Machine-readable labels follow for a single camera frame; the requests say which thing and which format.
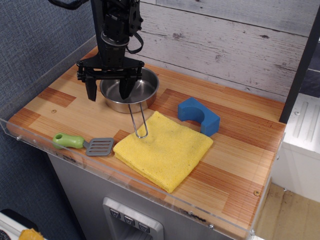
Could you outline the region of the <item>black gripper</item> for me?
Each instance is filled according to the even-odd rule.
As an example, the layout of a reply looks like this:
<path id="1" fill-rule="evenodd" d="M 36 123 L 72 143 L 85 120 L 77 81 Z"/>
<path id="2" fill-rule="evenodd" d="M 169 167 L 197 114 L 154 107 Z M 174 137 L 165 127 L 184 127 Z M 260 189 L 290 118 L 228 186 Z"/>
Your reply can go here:
<path id="1" fill-rule="evenodd" d="M 113 41 L 97 40 L 95 56 L 79 60 L 77 79 L 85 82 L 88 99 L 95 102 L 97 80 L 119 79 L 119 94 L 124 100 L 131 94 L 137 80 L 142 78 L 144 63 L 125 56 L 129 39 Z"/>

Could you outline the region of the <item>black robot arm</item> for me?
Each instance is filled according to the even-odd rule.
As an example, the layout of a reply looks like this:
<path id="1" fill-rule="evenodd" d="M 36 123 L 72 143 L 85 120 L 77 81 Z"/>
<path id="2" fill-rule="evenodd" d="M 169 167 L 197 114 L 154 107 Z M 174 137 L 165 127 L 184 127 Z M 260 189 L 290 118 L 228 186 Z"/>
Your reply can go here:
<path id="1" fill-rule="evenodd" d="M 96 100 L 97 80 L 119 81 L 119 94 L 127 99 L 135 83 L 142 77 L 144 62 L 128 58 L 126 52 L 136 54 L 142 50 L 129 50 L 131 37 L 140 44 L 144 41 L 137 33 L 144 21 L 140 15 L 138 0 L 93 0 L 91 1 L 97 54 L 79 60 L 77 78 L 85 84 L 88 99 Z"/>

